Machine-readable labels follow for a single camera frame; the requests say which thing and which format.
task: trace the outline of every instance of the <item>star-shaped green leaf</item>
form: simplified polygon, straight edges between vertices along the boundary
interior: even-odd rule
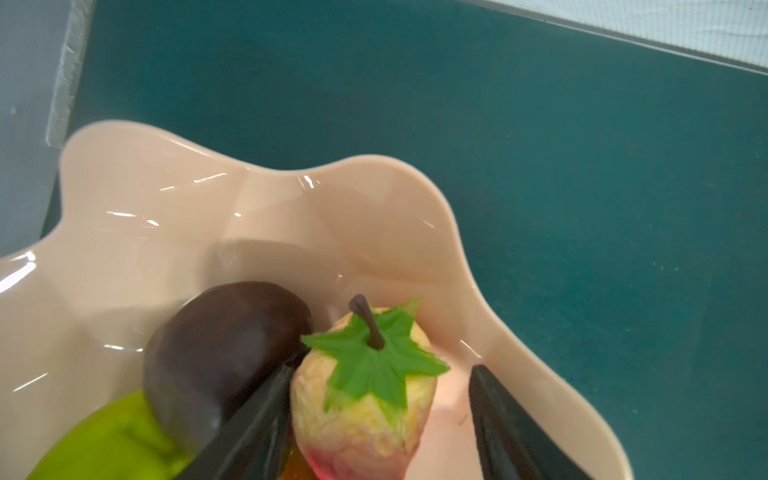
[[[338,362],[328,379],[327,412],[343,409],[372,394],[386,418],[395,425],[408,408],[406,378],[438,376],[450,370],[441,359],[411,339],[417,306],[418,303],[410,301],[373,314],[384,338],[384,347],[380,350],[368,345],[370,331],[357,314],[344,329],[302,337],[305,345]]]

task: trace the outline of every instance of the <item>green pepper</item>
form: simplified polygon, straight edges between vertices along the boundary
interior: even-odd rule
[[[161,430],[140,391],[77,424],[27,480],[171,480],[191,460]]]

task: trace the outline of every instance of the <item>yellow strawberry skin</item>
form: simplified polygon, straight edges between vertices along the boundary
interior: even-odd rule
[[[331,330],[344,328],[351,319],[350,313]],[[427,335],[415,323],[411,338],[432,351]],[[406,380],[408,409],[402,428],[396,431],[371,395],[341,411],[324,411],[328,378],[334,368],[333,357],[313,349],[293,376],[293,431],[304,458],[319,480],[402,480],[419,447],[437,378],[412,376]]]

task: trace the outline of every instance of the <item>fruit bowl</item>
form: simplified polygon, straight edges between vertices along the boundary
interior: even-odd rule
[[[419,325],[452,370],[408,479],[482,478],[467,394],[477,363],[592,478],[633,478],[607,423],[490,309],[450,206],[408,164],[363,155],[269,170],[105,121],[67,143],[61,190],[59,225],[0,259],[0,478],[24,478],[73,425],[139,389],[155,328],[240,280],[294,292],[318,330],[357,293],[421,300]]]

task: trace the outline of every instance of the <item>white textured cloth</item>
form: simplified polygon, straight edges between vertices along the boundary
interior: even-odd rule
[[[678,48],[768,67],[768,0],[492,0]]]

